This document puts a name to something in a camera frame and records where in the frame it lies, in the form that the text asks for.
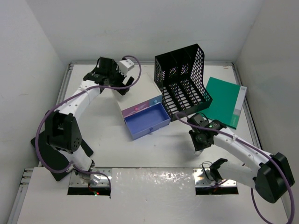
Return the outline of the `white drawer organizer box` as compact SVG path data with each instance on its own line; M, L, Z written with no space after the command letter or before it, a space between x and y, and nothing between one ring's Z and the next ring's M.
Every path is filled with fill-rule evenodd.
M148 73L143 73L124 96L116 90L113 94L124 118L162 102L162 93Z

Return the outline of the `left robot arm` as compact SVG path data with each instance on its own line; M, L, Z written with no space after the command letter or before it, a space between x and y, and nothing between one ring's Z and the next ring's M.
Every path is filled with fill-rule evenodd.
M93 161L81 146L82 135L78 120L90 103L105 89L116 90L125 95L137 82L133 77L126 83L123 82L134 65L126 56L118 62L100 57L94 69L83 77L72 96L45 115L42 123L46 144L65 156L70 167L82 172L91 170Z

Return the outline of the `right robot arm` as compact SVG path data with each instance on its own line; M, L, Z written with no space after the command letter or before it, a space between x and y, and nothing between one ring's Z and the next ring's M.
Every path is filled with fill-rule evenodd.
M294 185L289 162L283 154L254 150L251 144L237 137L218 120L208 122L200 114L195 114L187 122L192 126L189 134L195 151L202 152L216 145L244 163L243 166L233 164L225 158L213 162L205 172L211 183L232 179L255 189L270 203L275 203L287 191L286 183Z

